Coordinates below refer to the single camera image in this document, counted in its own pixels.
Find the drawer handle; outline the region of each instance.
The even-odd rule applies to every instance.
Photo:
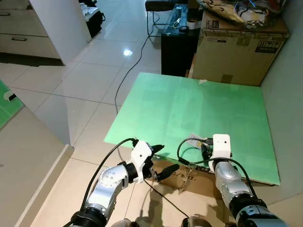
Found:
[[[6,13],[0,13],[0,16],[7,17],[7,16],[10,16],[10,13],[9,13],[9,12],[6,12]]]
[[[26,41],[26,38],[12,38],[13,41]]]

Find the green board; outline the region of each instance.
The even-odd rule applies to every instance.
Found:
[[[140,73],[105,142],[137,137],[165,145],[158,155],[177,160],[177,147],[190,133],[229,134],[232,158],[251,179],[280,184],[259,87]],[[184,144],[180,156],[191,162],[202,160],[200,150],[189,144]]]
[[[5,100],[3,95],[8,91],[10,90],[0,80],[0,129],[23,106],[23,103],[18,98],[15,98],[11,102]]]

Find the plastic bag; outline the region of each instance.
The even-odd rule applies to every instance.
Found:
[[[286,0],[197,0],[220,16],[243,24],[247,28],[272,25],[280,14]]]

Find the drawer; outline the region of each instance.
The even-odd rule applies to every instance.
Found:
[[[0,9],[26,9],[29,0],[0,0]]]
[[[47,36],[34,10],[0,9],[0,33]]]
[[[49,37],[0,34],[3,52],[46,58],[60,58]]]

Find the black cabinet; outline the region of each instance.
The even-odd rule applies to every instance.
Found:
[[[202,11],[187,9],[186,5],[176,5],[162,31],[161,73],[164,75],[184,77],[186,70],[190,69],[197,49],[200,29],[181,33],[179,27],[186,25],[187,17],[202,19]],[[180,18],[179,24],[174,24],[178,18]]]

